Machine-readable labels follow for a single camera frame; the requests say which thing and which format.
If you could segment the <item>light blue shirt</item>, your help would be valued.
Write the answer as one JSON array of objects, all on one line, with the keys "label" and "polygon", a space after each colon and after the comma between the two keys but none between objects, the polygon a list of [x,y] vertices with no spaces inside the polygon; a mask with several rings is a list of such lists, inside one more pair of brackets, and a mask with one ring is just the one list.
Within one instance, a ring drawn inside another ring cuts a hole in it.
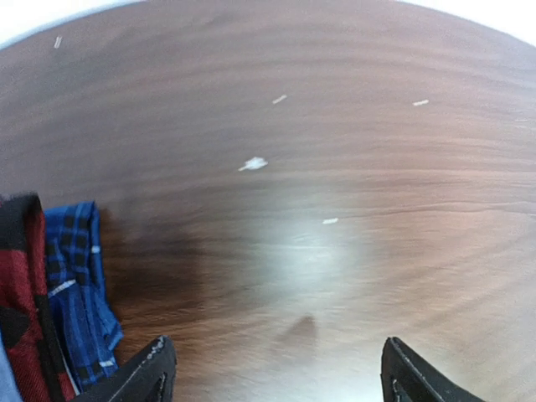
[{"label": "light blue shirt", "polygon": [[22,401],[3,342],[0,342],[0,388],[1,402]]}]

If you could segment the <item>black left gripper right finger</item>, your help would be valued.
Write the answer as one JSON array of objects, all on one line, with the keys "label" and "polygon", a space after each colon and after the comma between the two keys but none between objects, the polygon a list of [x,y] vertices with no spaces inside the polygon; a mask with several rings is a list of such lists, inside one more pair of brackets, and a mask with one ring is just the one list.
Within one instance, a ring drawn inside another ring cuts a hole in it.
[{"label": "black left gripper right finger", "polygon": [[380,377],[385,402],[483,402],[397,337],[384,343]]}]

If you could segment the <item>red plaid shirt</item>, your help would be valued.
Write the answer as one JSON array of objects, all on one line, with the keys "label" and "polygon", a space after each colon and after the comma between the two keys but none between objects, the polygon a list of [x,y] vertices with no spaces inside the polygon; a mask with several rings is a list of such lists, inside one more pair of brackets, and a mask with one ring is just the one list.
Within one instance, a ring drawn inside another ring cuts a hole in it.
[{"label": "red plaid shirt", "polygon": [[45,220],[39,196],[1,200],[1,337],[25,401],[70,401],[45,275]]}]

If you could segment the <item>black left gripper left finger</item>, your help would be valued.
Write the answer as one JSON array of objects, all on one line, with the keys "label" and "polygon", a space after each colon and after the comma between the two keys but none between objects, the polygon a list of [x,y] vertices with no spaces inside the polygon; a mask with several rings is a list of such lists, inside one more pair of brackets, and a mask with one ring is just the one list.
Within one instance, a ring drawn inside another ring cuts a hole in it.
[{"label": "black left gripper left finger", "polygon": [[173,400],[177,355],[167,336],[153,339],[110,378],[74,398],[75,402]]}]

